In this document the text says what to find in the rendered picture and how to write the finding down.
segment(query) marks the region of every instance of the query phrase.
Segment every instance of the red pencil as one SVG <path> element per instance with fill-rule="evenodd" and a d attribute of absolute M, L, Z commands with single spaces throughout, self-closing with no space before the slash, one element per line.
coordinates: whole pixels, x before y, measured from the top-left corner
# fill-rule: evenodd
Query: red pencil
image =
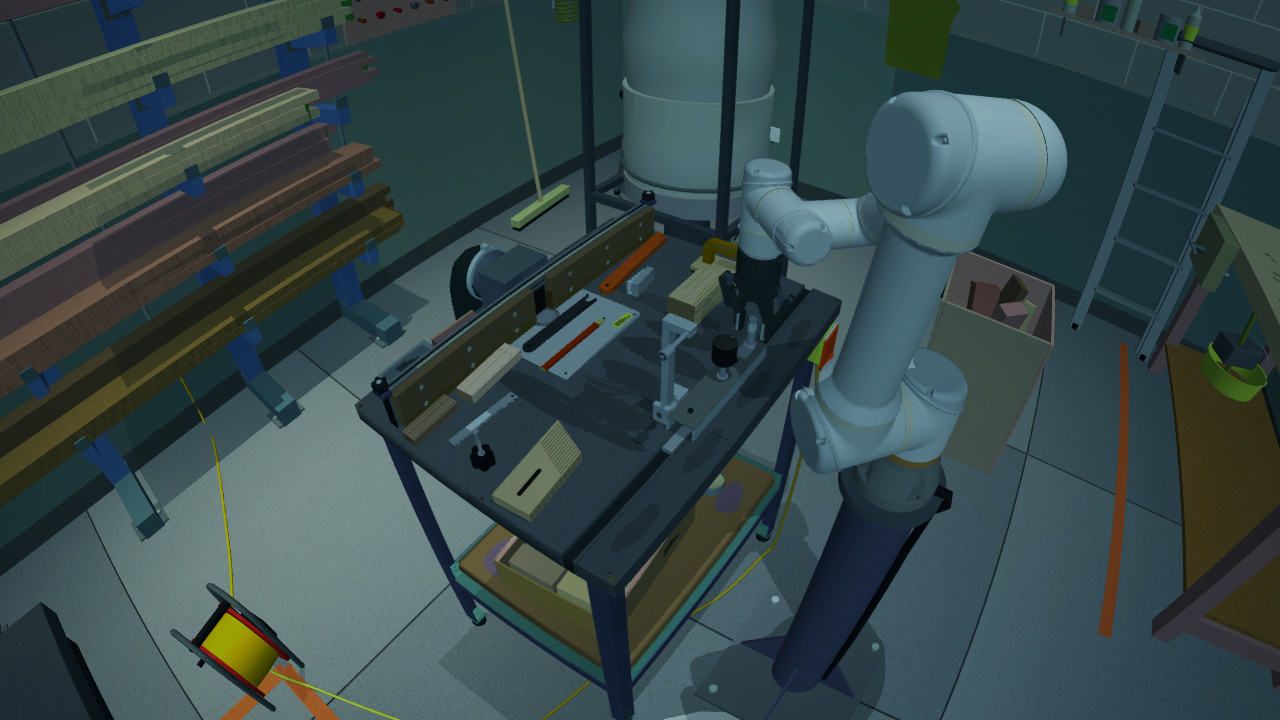
<path fill-rule="evenodd" d="M 566 355 L 568 355 L 570 350 L 573 350 L 575 347 L 577 347 L 577 343 L 580 343 L 584 340 L 586 340 L 586 337 L 589 334 L 594 333 L 596 329 L 599 329 L 599 327 L 602 324 L 604 324 L 604 318 L 600 318 L 599 320 L 596 320 L 596 322 L 591 323 L 590 325 L 588 325 L 588 328 L 585 331 L 577 333 L 577 337 L 575 337 L 573 340 L 571 340 L 570 343 L 566 345 L 564 347 L 562 347 L 559 352 L 557 352 L 556 355 L 553 355 L 550 360 L 543 363 L 543 370 L 550 370 L 552 365 L 559 363 L 562 357 L 564 357 Z"/>

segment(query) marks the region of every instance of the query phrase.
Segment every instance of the ladder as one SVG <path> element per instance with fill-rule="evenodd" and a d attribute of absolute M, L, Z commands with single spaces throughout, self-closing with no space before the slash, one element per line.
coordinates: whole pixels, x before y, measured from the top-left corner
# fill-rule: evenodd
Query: ladder
<path fill-rule="evenodd" d="M 1245 97 L 1244 105 L 1240 106 L 1240 111 L 1235 118 L 1235 124 L 1231 127 L 1231 135 L 1228 140 L 1226 149 L 1222 151 L 1213 150 L 1212 147 L 1207 147 L 1198 142 L 1187 140 L 1185 137 L 1164 131 L 1157 127 L 1160 110 L 1165 106 L 1165 99 L 1169 95 L 1169 86 L 1174 78 L 1174 65 L 1176 64 L 1179 56 L 1176 50 L 1170 49 L 1165 51 L 1165 59 L 1160 65 L 1160 74 L 1156 77 L 1156 87 L 1151 92 L 1151 104 L 1147 105 L 1147 117 L 1142 122 L 1142 132 L 1138 133 L 1138 145 L 1133 150 L 1133 159 L 1129 160 L 1129 170 L 1125 173 L 1124 184 L 1120 186 L 1120 195 L 1116 197 L 1116 206 L 1111 211 L 1111 222 L 1107 223 L 1106 234 L 1102 237 L 1102 246 L 1098 249 L 1098 255 L 1093 260 L 1093 269 L 1089 272 L 1089 281 L 1085 283 L 1084 292 L 1080 293 L 1080 302 L 1075 307 L 1075 314 L 1071 316 L 1071 329 L 1079 329 L 1084 323 L 1085 315 L 1089 313 L 1089 305 L 1093 302 L 1094 295 L 1100 295 L 1144 316 L 1147 319 L 1147 329 L 1143 332 L 1142 340 L 1134 348 L 1134 352 L 1138 355 L 1138 360 L 1146 360 L 1147 356 L 1152 354 L 1156 340 L 1165 329 L 1165 324 L 1169 322 L 1169 315 L 1172 311 L 1174 305 L 1181 297 L 1183 286 L 1187 284 L 1187 279 L 1192 274 L 1192 254 L 1203 250 L 1196 243 L 1196 238 L 1199 237 L 1201 228 L 1204 227 L 1204 222 L 1208 219 L 1210 213 L 1217 208 L 1217 205 L 1222 201 L 1222 196 L 1226 195 L 1226 187 L 1231 183 L 1231 176 L 1235 173 L 1235 165 L 1239 163 L 1240 155 L 1244 152 L 1244 145 L 1249 141 L 1249 136 L 1253 133 L 1253 124 L 1258 119 L 1262 104 L 1266 102 L 1267 90 L 1271 87 L 1271 81 L 1275 78 L 1276 70 L 1280 69 L 1280 65 L 1277 65 L 1275 60 L 1260 58 L 1252 53 L 1215 42 L 1203 36 L 1197 37 L 1193 45 L 1198 50 L 1204 50 L 1207 53 L 1221 55 L 1238 63 L 1257 68 L 1258 77 L 1253 83 L 1253 91 L 1248 97 Z M 1151 149 L 1151 140 L 1157 132 L 1166 137 L 1185 142 L 1198 150 L 1203 150 L 1204 152 L 1219 156 L 1217 170 L 1213 173 L 1213 181 L 1210 183 L 1208 191 L 1204 195 L 1204 201 L 1199 208 L 1194 208 L 1178 199 L 1169 197 L 1167 195 L 1157 192 L 1138 182 L 1138 177 L 1142 174 L 1142 165 L 1147 159 L 1147 151 Z M 1120 237 L 1120 225 L 1124 223 L 1124 217 L 1129 210 L 1129 201 L 1133 200 L 1134 191 L 1146 192 L 1147 195 L 1158 197 L 1160 200 L 1171 202 L 1196 214 L 1196 219 L 1192 222 L 1190 232 L 1187 234 L 1187 242 L 1183 243 L 1183 249 L 1178 258 L 1166 258 L 1160 252 L 1155 252 L 1137 242 Z M 1169 283 L 1165 286 L 1165 291 L 1160 297 L 1160 305 L 1155 309 L 1146 307 L 1114 291 L 1098 287 L 1098 282 L 1102 279 L 1102 273 L 1106 270 L 1107 260 L 1111 259 L 1111 251 L 1117 243 L 1146 255 L 1169 268 Z"/>

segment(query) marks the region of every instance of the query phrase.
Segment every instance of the tile floor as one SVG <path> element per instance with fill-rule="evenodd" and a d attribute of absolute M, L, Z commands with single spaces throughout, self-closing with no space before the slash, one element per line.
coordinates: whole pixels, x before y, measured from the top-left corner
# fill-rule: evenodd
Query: tile floor
<path fill-rule="evenodd" d="M 598 163 L 598 177 L 616 169 L 614 154 Z M 284 429 L 265 423 L 246 391 L 142 468 L 164 486 L 170 518 L 152 539 L 137 541 L 113 495 L 0 577 L 0 621 L 36 602 L 54 609 L 118 719 L 221 717 L 238 693 L 169 635 L 175 628 L 189 637 L 214 609 L 205 583 L 228 583 L 212 437 L 236 597 L 302 655 L 308 682 L 402 720 L 543 717 L 580 678 L 504 624 L 463 619 L 383 443 L 351 405 L 374 374 L 452 322 L 448 272 L 462 249 L 520 242 L 556 252 L 581 236 L 581 172 L 566 182 L 570 199 L 525 231 L 507 218 L 532 199 L 375 296 L 404 325 L 393 346 L 372 346 L 339 320 L 276 365 L 276 379 L 306 407 L 298 420 Z M 602 222 L 617 215 L 598 211 Z M 838 251 L 792 277 L 841 297 L 846 328 L 872 252 Z M 1059 304 L 1057 313 L 1069 318 L 1071 307 Z M 955 507 L 929 525 L 872 616 L 884 669 L 859 719 L 1280 717 L 1280 693 L 1262 667 L 1194 638 L 1151 637 L 1151 619 L 1181 588 L 1181 512 L 1169 384 L 1132 359 L 1124 564 L 1114 634 L 1097 632 L 1120 343 L 1134 341 L 1092 318 L 1079 332 L 1060 327 L 995 471 L 945 460 Z M 744 452 L 772 465 L 785 415 L 780 402 Z M 489 521 L 419 473 L 461 551 Z M 682 628 L 641 679 L 636 717 L 726 717 L 695 697 L 698 683 L 733 639 L 756 632 L 749 620 L 763 598 L 799 606 L 840 503 L 833 480 L 800 470 L 776 551 Z M 749 541 L 713 593 L 763 547 Z M 282 720 L 311 717 L 283 688 L 271 698 Z M 344 719 L 374 717 L 338 701 L 330 707 Z M 604 691 L 588 688 L 556 717 L 608 717 Z"/>

